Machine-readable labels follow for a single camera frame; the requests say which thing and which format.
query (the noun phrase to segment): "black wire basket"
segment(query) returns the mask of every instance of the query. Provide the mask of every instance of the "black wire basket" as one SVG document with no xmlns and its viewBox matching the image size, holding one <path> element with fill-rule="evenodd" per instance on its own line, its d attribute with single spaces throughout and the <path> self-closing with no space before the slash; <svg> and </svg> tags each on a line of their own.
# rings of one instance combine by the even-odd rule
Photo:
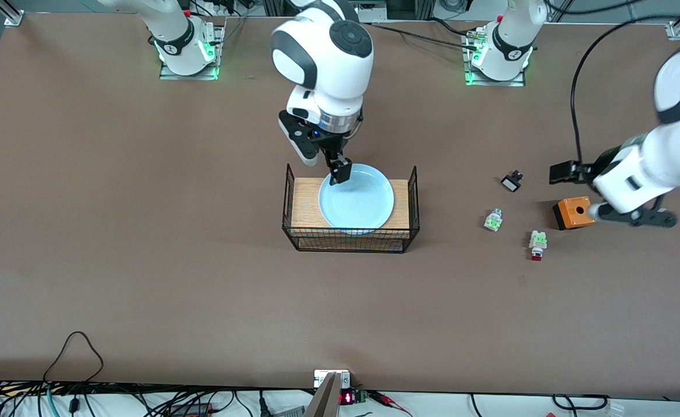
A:
<svg viewBox="0 0 680 417">
<path fill-rule="evenodd" d="M 282 229 L 298 251 L 329 251 L 329 253 L 404 253 L 420 231 L 417 198 L 417 167 L 407 181 L 407 211 L 409 224 L 403 229 L 340 229 L 293 225 L 296 179 L 291 166 L 286 166 L 284 216 Z"/>
</svg>

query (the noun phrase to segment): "orange box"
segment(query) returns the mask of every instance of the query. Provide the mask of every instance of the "orange box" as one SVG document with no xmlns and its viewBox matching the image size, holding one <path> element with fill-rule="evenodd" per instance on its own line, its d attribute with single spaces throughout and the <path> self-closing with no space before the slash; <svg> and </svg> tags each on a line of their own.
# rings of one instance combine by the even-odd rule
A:
<svg viewBox="0 0 680 417">
<path fill-rule="evenodd" d="M 565 198 L 559 201 L 554 206 L 559 230 L 578 229 L 593 224 L 595 221 L 587 215 L 589 206 L 590 198 L 586 196 Z"/>
</svg>

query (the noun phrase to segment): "plate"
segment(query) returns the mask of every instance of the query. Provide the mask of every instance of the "plate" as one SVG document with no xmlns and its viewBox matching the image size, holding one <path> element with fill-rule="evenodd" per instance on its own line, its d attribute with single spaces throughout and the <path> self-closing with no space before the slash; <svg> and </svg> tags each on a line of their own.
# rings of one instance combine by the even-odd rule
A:
<svg viewBox="0 0 680 417">
<path fill-rule="evenodd" d="M 327 175 L 319 187 L 319 211 L 331 227 L 379 229 L 387 222 L 394 209 L 394 190 L 378 169 L 354 163 L 348 181 L 330 185 L 331 177 Z"/>
</svg>

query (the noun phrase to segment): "table surface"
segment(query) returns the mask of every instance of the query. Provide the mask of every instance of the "table surface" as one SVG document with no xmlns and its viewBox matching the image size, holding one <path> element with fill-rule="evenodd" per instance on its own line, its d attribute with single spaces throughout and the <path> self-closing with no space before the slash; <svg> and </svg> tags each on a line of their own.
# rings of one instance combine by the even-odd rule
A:
<svg viewBox="0 0 680 417">
<path fill-rule="evenodd" d="M 102 381 L 310 386 L 348 368 L 380 390 L 680 395 L 680 222 L 560 232 L 551 211 L 587 192 L 547 172 L 574 156 L 569 85 L 605 26 L 544 27 L 525 88 L 466 86 L 460 50 L 370 29 L 346 153 L 390 178 L 418 167 L 422 229 L 396 255 L 298 253 L 281 231 L 286 163 L 326 172 L 276 122 L 292 88 L 269 58 L 279 22 L 248 19 L 216 82 L 159 81 L 137 16 L 30 13 L 5 31 L 0 378 L 41 378 L 84 330 Z M 587 159 L 656 125 L 653 75 L 679 45 L 637 26 L 598 47 L 576 100 Z M 680 219 L 680 190 L 666 204 Z M 94 369 L 75 339 L 50 377 Z"/>
</svg>

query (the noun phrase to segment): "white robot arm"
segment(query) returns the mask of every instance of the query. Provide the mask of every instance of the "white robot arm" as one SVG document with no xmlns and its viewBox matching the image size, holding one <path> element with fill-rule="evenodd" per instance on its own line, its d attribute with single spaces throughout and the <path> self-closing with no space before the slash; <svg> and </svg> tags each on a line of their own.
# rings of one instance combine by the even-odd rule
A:
<svg viewBox="0 0 680 417">
<path fill-rule="evenodd" d="M 344 182 L 352 162 L 342 151 L 363 121 L 374 45 L 347 0 L 293 3 L 304 9 L 271 37 L 274 66 L 296 84 L 279 124 L 305 164 L 321 152 L 330 183 Z"/>
<path fill-rule="evenodd" d="M 187 18 L 178 0 L 98 0 L 104 6 L 138 13 L 152 32 L 160 59 L 173 73 L 196 74 L 212 63 L 214 24 Z"/>
<path fill-rule="evenodd" d="M 507 0 L 501 21 L 491 21 L 483 29 L 485 39 L 471 64 L 496 81 L 514 79 L 528 64 L 533 40 L 546 22 L 543 0 Z"/>
<path fill-rule="evenodd" d="M 672 227 L 677 219 L 660 203 L 663 195 L 680 187 L 680 48 L 657 73 L 655 108 L 659 126 L 605 151 L 584 168 L 579 169 L 574 161 L 551 167 L 551 182 L 578 182 L 574 173 L 581 171 L 605 198 L 604 203 L 589 208 L 592 218 Z M 654 199 L 655 206 L 644 208 Z"/>
</svg>

